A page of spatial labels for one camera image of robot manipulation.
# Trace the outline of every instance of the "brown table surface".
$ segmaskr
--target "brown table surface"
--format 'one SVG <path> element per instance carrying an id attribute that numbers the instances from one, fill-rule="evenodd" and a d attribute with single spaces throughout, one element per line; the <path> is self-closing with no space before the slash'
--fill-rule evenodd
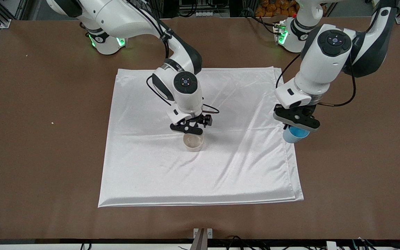
<path id="1" fill-rule="evenodd" d="M 353 30 L 369 21 L 323 19 Z M 165 22 L 204 68 L 284 68 L 295 56 L 254 20 Z M 98 209 L 117 69 L 155 69 L 163 58 L 150 35 L 103 56 L 76 21 L 13 21 L 0 32 L 0 239 L 180 239 L 199 227 L 215 238 L 400 239 L 400 25 L 382 67 L 357 79 L 354 101 L 318 107 L 321 128 L 296 144 L 304 201 Z M 324 101 L 350 96 L 341 74 Z"/>

